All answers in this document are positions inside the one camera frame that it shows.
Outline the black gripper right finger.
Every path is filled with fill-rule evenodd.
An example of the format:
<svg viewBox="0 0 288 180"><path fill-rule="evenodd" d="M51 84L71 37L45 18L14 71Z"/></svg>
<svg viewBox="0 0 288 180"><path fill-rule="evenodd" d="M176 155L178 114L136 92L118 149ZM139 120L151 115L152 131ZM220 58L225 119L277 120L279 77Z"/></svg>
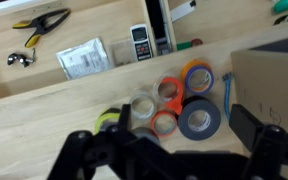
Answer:
<svg viewBox="0 0 288 180"><path fill-rule="evenodd" d="M229 127L248 151L252 151L258 135L263 130L263 123L250 113L243 105L233 104Z"/></svg>

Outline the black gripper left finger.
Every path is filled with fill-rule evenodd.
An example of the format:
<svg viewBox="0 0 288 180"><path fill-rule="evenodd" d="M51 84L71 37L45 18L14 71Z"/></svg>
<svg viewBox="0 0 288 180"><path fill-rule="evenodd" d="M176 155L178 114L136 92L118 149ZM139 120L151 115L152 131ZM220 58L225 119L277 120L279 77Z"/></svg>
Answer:
<svg viewBox="0 0 288 180"><path fill-rule="evenodd" d="M123 104L120 117L118 120L118 125L121 129L129 130L131 127L131 105Z"/></svg>

